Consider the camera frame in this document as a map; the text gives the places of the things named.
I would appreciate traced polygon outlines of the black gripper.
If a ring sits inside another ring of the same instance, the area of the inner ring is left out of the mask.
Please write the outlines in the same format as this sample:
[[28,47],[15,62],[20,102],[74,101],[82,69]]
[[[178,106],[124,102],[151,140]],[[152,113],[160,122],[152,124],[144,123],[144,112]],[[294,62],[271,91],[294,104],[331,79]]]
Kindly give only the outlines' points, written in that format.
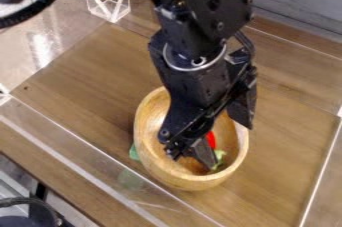
[[254,126],[257,107],[257,67],[247,48],[222,49],[199,66],[184,60],[170,62],[168,50],[156,53],[156,70],[171,103],[158,139],[172,160],[196,159],[207,170],[218,164],[206,134],[220,113],[247,129]]

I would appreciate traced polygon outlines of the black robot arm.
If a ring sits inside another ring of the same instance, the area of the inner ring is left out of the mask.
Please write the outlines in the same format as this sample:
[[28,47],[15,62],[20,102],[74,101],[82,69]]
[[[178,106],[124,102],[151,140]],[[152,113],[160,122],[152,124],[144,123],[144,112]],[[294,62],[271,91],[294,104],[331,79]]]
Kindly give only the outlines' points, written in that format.
[[[17,4],[23,0],[0,0]],[[191,157],[206,168],[218,164],[206,141],[220,113],[253,127],[257,104],[255,47],[242,32],[253,19],[253,0],[151,0],[160,29],[148,50],[171,97],[158,139],[172,159]],[[51,6],[35,0],[0,16],[0,29],[15,26]]]

